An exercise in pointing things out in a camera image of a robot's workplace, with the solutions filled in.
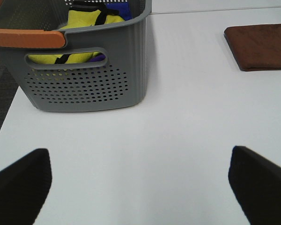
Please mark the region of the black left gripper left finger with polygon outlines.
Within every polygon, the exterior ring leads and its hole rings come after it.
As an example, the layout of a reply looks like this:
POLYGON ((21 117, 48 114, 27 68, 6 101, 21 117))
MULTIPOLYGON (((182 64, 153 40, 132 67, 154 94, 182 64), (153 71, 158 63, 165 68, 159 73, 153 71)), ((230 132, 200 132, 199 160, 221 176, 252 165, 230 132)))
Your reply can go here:
POLYGON ((0 171, 0 225, 32 225, 52 185, 48 149, 36 149, 0 171))

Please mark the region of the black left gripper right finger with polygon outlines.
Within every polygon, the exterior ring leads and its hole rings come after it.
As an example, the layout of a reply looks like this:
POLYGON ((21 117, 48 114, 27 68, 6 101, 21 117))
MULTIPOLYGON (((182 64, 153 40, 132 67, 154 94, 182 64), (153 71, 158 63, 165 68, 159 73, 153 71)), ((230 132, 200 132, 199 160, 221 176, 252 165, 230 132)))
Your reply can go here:
POLYGON ((281 225, 280 166, 245 146, 235 146, 228 180, 251 225, 281 225))

